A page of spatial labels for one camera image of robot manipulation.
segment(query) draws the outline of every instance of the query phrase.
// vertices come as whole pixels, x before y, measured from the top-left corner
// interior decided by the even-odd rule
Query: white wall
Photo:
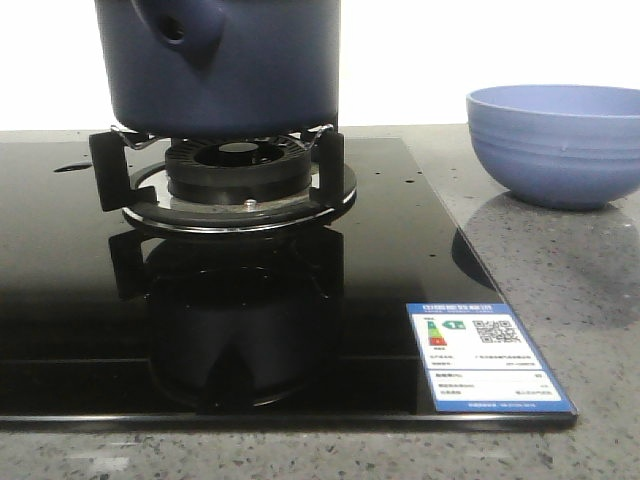
[[[464,122],[496,84],[640,88],[635,4],[343,0],[341,123]],[[2,0],[0,19],[0,130],[113,122],[91,0]]]

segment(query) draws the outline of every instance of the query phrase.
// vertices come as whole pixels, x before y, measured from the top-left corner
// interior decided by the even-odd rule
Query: speckled countertop
[[[577,426],[545,434],[0,432],[0,479],[640,478],[640,194],[598,212],[544,210],[488,177],[465,125],[343,131],[404,139],[579,407]]]

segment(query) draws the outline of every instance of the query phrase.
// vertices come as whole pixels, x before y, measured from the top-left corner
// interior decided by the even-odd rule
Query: ceramic bowl
[[[640,187],[640,90],[515,85],[467,96],[487,172],[529,203],[600,208]]]

